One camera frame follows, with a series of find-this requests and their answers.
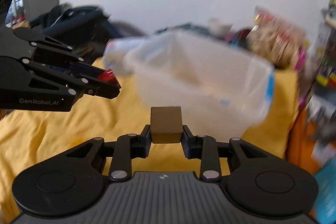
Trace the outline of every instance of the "orange object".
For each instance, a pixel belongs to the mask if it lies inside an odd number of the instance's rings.
[[[310,121],[305,130],[305,125],[306,111],[303,110],[290,133],[287,146],[287,161],[311,174],[315,174],[321,166],[311,156],[316,140],[309,139],[309,136],[314,134],[316,126]]]

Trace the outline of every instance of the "screw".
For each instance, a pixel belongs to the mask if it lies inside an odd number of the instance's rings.
[[[71,95],[76,95],[76,91],[73,90],[73,89],[69,89],[68,92],[69,92]]]
[[[203,172],[203,176],[207,179],[216,179],[219,177],[219,173],[215,170],[206,170]]]
[[[114,179],[124,179],[127,177],[127,173],[123,170],[115,170],[111,173],[111,177]]]

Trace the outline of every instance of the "bed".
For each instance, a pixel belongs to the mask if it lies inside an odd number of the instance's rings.
[[[102,67],[101,59],[94,65]],[[297,75],[292,71],[277,71],[275,79],[267,118],[262,124],[250,127],[243,139],[283,157],[297,112]],[[149,124],[150,109],[137,95],[133,77],[118,77],[118,80],[122,89],[113,100],[84,95],[70,112],[15,110],[0,122],[0,205],[4,223],[19,214],[11,184],[22,170],[93,137],[115,141],[126,133],[140,133]],[[132,160],[133,171],[198,172],[199,165],[199,160],[184,158],[180,144],[152,145],[147,159]],[[226,159],[221,159],[221,165],[222,173],[229,174]]]

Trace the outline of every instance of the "wooden block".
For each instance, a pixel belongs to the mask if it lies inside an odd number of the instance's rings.
[[[151,107],[152,143],[179,143],[182,131],[180,106]]]

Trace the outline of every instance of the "blue label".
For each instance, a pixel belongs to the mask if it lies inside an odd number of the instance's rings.
[[[336,222],[336,158],[329,160],[322,169],[314,175],[319,194],[315,201],[315,215],[320,224]]]
[[[232,46],[232,47],[238,47],[238,40],[237,39],[231,40],[230,46]]]
[[[274,71],[272,71],[272,73],[268,77],[268,84],[267,84],[266,95],[265,95],[266,99],[272,100],[273,91],[274,91]]]

